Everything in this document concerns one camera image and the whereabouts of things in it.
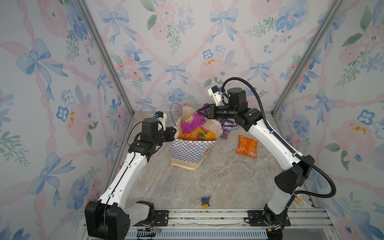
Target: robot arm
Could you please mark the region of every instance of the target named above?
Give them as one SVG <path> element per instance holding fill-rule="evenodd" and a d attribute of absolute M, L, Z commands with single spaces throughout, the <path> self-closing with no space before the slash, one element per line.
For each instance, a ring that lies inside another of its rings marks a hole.
<path fill-rule="evenodd" d="M 255 94 L 260 111 L 248 108 L 246 93 L 241 88 L 231 88 L 225 93 L 224 87 L 231 80 L 245 83 Z M 265 118 L 263 106 L 254 88 L 241 78 L 229 78 L 222 85 L 221 93 L 217 86 L 208 90 L 215 100 L 214 104 L 200 108 L 197 112 L 209 119 L 230 118 L 256 137 L 276 158 L 283 171 L 275 177 L 277 188 L 271 200 L 264 207 L 263 220 L 273 226 L 285 221 L 288 207 L 298 193 L 306 193 L 317 197 L 333 197 L 336 187 L 332 180 L 321 169 L 314 165 L 314 159 L 292 148 L 269 124 Z M 316 194 L 307 191 L 296 191 L 308 178 L 312 168 L 316 169 L 331 186 L 329 194 Z"/>
<path fill-rule="evenodd" d="M 164 127 L 167 115 L 156 112 L 154 118 L 146 118 L 139 133 L 129 147 L 129 154 L 111 185 L 97 202 L 85 207 L 88 235 L 101 239 L 124 239 L 129 228 L 141 222 L 150 225 L 154 217 L 154 205 L 139 201 L 125 209 L 128 195 L 149 159 L 164 142 L 172 142 L 176 129 Z"/>

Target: blue cable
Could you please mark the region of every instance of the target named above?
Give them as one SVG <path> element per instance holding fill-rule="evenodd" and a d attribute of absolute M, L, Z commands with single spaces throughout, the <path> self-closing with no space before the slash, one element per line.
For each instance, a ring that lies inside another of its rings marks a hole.
<path fill-rule="evenodd" d="M 177 105 L 180 106 L 180 109 L 181 109 L 180 116 L 181 116 L 181 114 L 183 114 L 183 108 L 182 108 L 181 105 L 178 104 L 178 103 L 172 103 L 172 104 L 170 105 L 170 107 L 169 107 L 170 117 L 171 117 L 171 119 L 172 119 L 173 124 L 175 124 L 175 126 L 176 126 L 176 123 L 175 123 L 175 121 L 173 120 L 173 117 L 172 117 L 172 105 L 174 105 L 174 104 L 177 104 Z"/>
<path fill-rule="evenodd" d="M 233 131 L 233 130 L 237 130 L 237 129 L 239 129 L 239 128 L 240 128 L 240 126 L 238 126 L 237 128 L 231 129 L 231 130 L 229 130 L 229 131 L 226 131 L 226 132 L 230 132 L 230 131 Z"/>

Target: paper bag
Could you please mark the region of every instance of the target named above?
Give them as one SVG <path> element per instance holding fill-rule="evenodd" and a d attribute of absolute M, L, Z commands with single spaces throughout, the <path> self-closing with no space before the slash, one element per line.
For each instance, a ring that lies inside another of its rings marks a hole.
<path fill-rule="evenodd" d="M 177 132 L 175 134 L 175 140 L 172 143 L 171 164 L 194 171 L 200 166 L 210 149 L 223 134 L 223 129 L 218 121 L 208 119 L 202 127 L 216 135 L 215 141 L 186 141 L 176 139 L 180 133 L 181 123 L 196 111 L 191 107 L 183 107 L 182 110 L 182 115 L 176 123 Z"/>

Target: blue checkered pattern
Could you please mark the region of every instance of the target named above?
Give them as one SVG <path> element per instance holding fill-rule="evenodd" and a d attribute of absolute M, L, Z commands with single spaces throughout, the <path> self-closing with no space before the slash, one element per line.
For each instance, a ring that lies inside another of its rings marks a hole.
<path fill-rule="evenodd" d="M 172 158 L 184 162 L 200 162 L 205 154 L 208 153 L 205 151 L 213 147 L 216 142 L 217 141 L 186 141 L 176 139 L 172 143 Z"/>

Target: small figurine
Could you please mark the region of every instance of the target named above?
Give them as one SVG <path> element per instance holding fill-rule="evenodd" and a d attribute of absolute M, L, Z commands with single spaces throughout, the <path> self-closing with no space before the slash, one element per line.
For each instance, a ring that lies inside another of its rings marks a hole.
<path fill-rule="evenodd" d="M 203 208 L 204 209 L 207 209 L 207 208 L 209 208 L 210 207 L 210 205 L 209 205 L 209 198 L 210 198 L 211 196 L 209 196 L 209 197 L 202 197 L 201 198 L 201 205 L 203 206 Z"/>

